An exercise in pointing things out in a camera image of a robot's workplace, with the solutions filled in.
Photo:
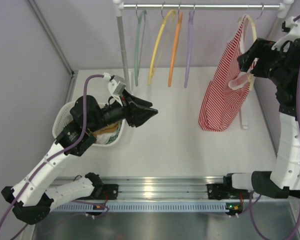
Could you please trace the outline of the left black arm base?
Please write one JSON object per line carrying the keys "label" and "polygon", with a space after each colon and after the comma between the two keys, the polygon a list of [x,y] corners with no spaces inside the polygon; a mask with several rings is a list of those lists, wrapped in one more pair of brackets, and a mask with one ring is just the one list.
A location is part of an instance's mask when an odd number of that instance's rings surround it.
{"label": "left black arm base", "polygon": [[91,200],[116,200],[118,193],[118,184],[103,184],[95,187],[89,198]]}

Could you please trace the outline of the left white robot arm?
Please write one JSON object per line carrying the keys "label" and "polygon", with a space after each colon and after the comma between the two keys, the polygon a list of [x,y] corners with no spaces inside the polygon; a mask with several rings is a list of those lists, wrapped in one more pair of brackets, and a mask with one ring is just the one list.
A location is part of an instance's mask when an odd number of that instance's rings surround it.
{"label": "left white robot arm", "polygon": [[140,127],[158,114],[153,104],[124,90],[117,100],[100,107],[92,95],[78,98],[69,113],[68,123],[39,164],[21,182],[6,186],[3,198],[12,204],[15,217],[34,225],[52,210],[77,199],[97,200],[104,193],[99,175],[89,172],[70,183],[51,187],[59,174],[73,163],[95,142],[94,132],[125,120],[130,127]]}

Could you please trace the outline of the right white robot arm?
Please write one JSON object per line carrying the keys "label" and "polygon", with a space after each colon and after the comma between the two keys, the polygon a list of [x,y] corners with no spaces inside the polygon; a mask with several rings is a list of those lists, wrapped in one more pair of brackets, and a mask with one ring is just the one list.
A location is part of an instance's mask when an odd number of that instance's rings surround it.
{"label": "right white robot arm", "polygon": [[258,38],[237,60],[242,72],[247,72],[248,66],[257,60],[251,73],[271,80],[276,86],[281,132],[274,169],[229,173],[223,178],[223,192],[232,199],[248,190],[273,199],[300,198],[300,133],[296,108],[300,38],[286,40],[280,47],[273,41]]}

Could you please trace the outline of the red white striped tank top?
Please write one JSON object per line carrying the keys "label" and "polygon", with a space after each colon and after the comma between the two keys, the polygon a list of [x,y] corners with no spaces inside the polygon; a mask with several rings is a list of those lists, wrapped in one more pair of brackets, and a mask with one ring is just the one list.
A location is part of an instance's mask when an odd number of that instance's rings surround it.
{"label": "red white striped tank top", "polygon": [[198,124],[204,131],[223,132],[234,121],[249,94],[246,72],[241,72],[237,58],[240,51],[242,25],[227,43],[213,79],[206,89]]}

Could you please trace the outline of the cream hanger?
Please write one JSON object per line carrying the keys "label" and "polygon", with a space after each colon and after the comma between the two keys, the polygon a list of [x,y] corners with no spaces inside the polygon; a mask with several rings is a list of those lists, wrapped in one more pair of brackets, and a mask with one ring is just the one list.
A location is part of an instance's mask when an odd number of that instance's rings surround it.
{"label": "cream hanger", "polygon": [[[255,42],[257,40],[257,29],[256,29],[256,20],[253,20],[250,15],[244,14],[242,15],[238,20],[237,20],[238,26],[242,26],[241,30],[241,37],[239,40],[239,49],[240,53],[243,54],[245,53],[245,38],[247,34],[247,28],[248,26],[251,27],[251,32],[252,32],[252,40]],[[251,64],[249,70],[246,73],[247,79],[246,82],[249,83],[249,91],[253,89],[254,83],[255,83],[255,77],[253,74],[251,74],[252,67],[255,67],[257,63],[257,60],[255,59],[253,63]]]}

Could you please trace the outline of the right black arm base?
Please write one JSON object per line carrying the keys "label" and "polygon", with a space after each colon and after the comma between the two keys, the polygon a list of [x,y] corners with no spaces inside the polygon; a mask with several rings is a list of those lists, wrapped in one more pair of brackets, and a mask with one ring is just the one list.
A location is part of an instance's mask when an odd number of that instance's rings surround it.
{"label": "right black arm base", "polygon": [[209,200],[248,200],[250,197],[248,190],[232,188],[223,183],[212,183],[206,186]]}

